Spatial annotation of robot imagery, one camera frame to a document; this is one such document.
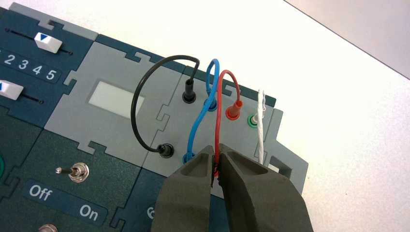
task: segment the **white wire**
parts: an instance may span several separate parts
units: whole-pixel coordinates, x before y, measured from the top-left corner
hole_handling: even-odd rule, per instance
[[[265,93],[263,89],[259,89],[256,119],[258,121],[258,154],[260,164],[264,163],[264,125],[262,123],[262,118],[264,117],[265,110]]]

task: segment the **toggle switch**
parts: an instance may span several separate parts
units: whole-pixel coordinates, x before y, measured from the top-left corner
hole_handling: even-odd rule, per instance
[[[88,166],[85,163],[75,163],[71,168],[56,168],[57,174],[68,174],[68,177],[76,182],[85,181],[89,175]]]

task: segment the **number 5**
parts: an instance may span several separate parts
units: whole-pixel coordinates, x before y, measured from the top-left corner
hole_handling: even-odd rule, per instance
[[[53,80],[53,79],[54,79],[54,74],[55,74],[56,72],[57,72],[57,71],[51,70],[51,71],[47,74],[47,76],[46,76],[47,80]]]

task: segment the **number 3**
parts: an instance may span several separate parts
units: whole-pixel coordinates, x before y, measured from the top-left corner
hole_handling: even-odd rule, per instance
[[[27,65],[29,64],[29,61],[24,59],[21,61],[21,64],[18,66],[19,69],[25,69],[27,68]]]
[[[47,76],[46,76],[47,80],[53,80],[55,73],[56,73],[56,71],[51,70],[51,71],[47,74]]]

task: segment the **screw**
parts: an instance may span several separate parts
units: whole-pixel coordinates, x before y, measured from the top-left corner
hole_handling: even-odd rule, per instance
[[[57,232],[57,227],[51,224],[42,225],[39,232]]]

